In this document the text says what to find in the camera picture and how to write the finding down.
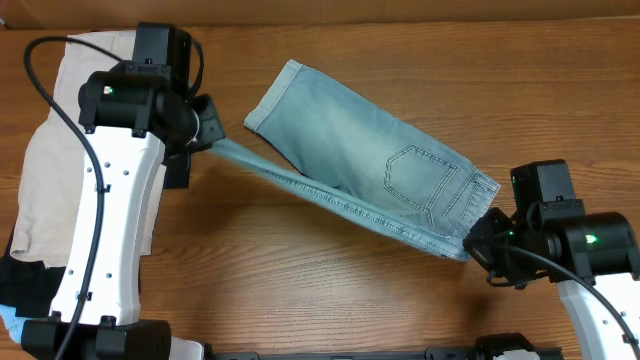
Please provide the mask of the light blue denim shorts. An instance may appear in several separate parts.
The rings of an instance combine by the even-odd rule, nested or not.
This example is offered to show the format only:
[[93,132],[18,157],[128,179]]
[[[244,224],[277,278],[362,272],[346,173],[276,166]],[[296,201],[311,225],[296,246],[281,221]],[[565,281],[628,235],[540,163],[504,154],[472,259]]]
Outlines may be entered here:
[[244,124],[294,168],[229,138],[215,142],[212,152],[431,255],[468,260],[463,240],[500,189],[452,148],[295,60]]

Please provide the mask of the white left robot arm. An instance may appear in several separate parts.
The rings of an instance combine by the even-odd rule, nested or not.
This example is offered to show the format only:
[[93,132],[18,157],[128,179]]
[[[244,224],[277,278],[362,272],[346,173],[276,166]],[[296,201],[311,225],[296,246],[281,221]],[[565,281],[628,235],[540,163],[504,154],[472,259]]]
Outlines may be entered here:
[[37,359],[209,359],[210,345],[140,317],[139,264],[161,164],[189,183],[190,158],[223,138],[211,97],[168,76],[95,72],[79,91],[85,175],[66,274],[45,320],[25,323]]

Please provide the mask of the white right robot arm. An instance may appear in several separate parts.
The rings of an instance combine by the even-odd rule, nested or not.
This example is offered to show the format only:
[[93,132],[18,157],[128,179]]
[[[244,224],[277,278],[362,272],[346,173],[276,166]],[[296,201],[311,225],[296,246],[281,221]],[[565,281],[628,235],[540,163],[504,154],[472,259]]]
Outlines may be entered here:
[[586,359],[639,356],[639,246],[617,212],[580,200],[536,201],[507,217],[490,209],[463,242],[493,287],[555,284]]

